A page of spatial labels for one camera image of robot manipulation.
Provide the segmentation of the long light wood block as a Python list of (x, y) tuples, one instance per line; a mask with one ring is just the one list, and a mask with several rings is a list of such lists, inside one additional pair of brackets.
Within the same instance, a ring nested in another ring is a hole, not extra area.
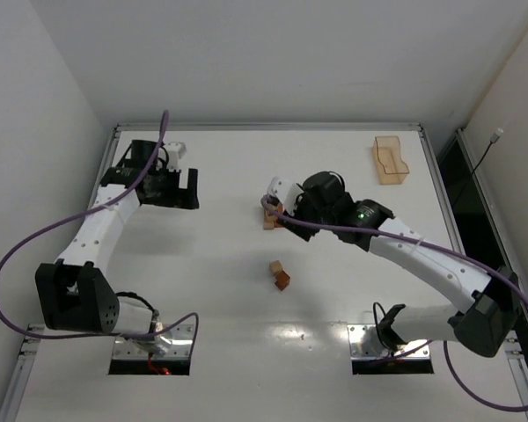
[(263, 212), (263, 224), (262, 224), (263, 229), (272, 230), (275, 228), (275, 223), (276, 223), (276, 216), (265, 208)]

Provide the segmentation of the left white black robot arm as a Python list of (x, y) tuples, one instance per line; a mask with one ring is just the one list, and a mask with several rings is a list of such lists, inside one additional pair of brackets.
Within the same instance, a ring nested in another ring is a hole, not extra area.
[(151, 341), (163, 331), (158, 311), (136, 294), (116, 294), (106, 270), (139, 207), (199, 207), (195, 168), (187, 172), (187, 185), (180, 186), (180, 159), (185, 153), (182, 142), (157, 145), (134, 140), (118, 164), (106, 170), (94, 207), (72, 242), (55, 262), (43, 263), (36, 271), (41, 311), (50, 330), (123, 335), (138, 341)]

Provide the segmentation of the transparent orange plastic tray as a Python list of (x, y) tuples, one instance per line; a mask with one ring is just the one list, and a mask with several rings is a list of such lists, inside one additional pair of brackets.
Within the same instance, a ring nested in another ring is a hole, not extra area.
[(401, 185), (410, 173), (401, 155), (398, 136), (376, 136), (372, 145), (372, 155), (380, 185)]

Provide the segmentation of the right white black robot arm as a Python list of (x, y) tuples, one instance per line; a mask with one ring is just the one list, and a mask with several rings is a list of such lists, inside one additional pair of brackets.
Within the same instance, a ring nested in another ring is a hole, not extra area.
[(393, 262), (448, 300), (436, 307), (392, 306), (376, 325), (373, 346), (396, 352), (425, 338), (459, 342), (482, 357), (497, 354), (520, 314), (520, 301), (499, 277), (422, 245), (422, 238), (387, 207), (353, 200), (332, 172), (290, 183), (278, 197), (286, 215), (333, 225), (342, 242)]

